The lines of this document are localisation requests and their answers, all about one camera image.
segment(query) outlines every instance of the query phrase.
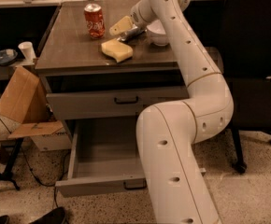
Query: metal stand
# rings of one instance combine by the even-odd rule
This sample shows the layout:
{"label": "metal stand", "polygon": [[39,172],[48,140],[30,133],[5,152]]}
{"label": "metal stand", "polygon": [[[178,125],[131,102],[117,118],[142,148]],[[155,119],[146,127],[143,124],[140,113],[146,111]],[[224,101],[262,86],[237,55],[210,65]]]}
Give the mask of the metal stand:
{"label": "metal stand", "polygon": [[12,153],[10,155],[10,158],[7,161],[7,165],[5,167],[5,171],[1,174],[0,173],[0,181],[9,181],[13,183],[16,190],[19,190],[20,187],[16,184],[16,182],[12,179],[12,168],[15,163],[15,160],[17,158],[18,153],[21,150],[21,144],[22,144],[23,138],[16,139],[15,141],[15,147],[12,150]]}

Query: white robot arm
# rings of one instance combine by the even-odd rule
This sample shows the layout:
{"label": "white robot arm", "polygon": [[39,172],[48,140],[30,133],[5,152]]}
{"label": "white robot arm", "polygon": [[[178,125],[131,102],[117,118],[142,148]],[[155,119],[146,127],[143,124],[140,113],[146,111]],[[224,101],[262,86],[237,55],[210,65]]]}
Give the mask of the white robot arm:
{"label": "white robot arm", "polygon": [[233,99],[216,64],[185,20],[190,0],[142,0],[131,10],[135,25],[159,19],[190,95],[146,108],[136,139],[158,223],[221,223],[192,151],[192,144],[221,132]]}

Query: yellow sponge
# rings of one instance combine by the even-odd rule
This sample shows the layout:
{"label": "yellow sponge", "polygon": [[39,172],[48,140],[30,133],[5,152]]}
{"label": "yellow sponge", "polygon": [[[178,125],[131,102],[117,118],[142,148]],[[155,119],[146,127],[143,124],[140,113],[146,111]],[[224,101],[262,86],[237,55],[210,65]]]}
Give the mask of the yellow sponge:
{"label": "yellow sponge", "polygon": [[133,56],[133,49],[117,39],[112,39],[102,43],[101,49],[107,56],[114,58],[117,63]]}
{"label": "yellow sponge", "polygon": [[109,28],[109,33],[111,35],[119,35],[133,28],[133,21],[130,17],[125,16],[115,25]]}

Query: black shoe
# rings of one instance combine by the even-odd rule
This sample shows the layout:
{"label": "black shoe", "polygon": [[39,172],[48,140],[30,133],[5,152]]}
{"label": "black shoe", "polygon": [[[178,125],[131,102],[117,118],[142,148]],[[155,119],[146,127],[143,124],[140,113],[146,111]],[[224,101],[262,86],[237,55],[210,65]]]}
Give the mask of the black shoe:
{"label": "black shoe", "polygon": [[30,224],[65,224],[66,213],[63,207],[53,209],[51,212]]}
{"label": "black shoe", "polygon": [[0,216],[0,224],[8,224],[10,217],[7,215]]}

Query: white cup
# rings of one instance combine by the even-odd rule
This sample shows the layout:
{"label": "white cup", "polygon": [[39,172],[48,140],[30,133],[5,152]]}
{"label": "white cup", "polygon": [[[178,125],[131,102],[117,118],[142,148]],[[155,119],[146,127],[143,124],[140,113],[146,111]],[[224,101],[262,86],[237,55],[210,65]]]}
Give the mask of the white cup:
{"label": "white cup", "polygon": [[32,61],[36,57],[32,42],[24,41],[18,45],[18,48],[27,61]]}

